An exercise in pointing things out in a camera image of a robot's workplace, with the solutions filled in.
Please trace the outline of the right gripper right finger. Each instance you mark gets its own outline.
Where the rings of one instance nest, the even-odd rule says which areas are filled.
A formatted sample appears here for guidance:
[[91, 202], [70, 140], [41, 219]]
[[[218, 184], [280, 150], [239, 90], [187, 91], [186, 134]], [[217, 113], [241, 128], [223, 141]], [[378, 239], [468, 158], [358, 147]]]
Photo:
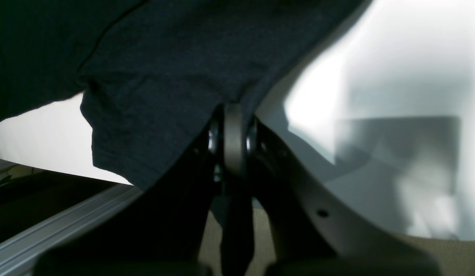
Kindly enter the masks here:
[[328, 191], [258, 119], [248, 178], [272, 225], [267, 276], [439, 276], [437, 261], [376, 227]]

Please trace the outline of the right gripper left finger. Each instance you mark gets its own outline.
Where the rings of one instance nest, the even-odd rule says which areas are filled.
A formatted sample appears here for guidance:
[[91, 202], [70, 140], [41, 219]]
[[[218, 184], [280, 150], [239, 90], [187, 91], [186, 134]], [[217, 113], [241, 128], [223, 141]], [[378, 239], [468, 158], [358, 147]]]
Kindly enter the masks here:
[[213, 119], [148, 191], [99, 227], [48, 250], [36, 276], [211, 276], [198, 261], [215, 194], [220, 124]]

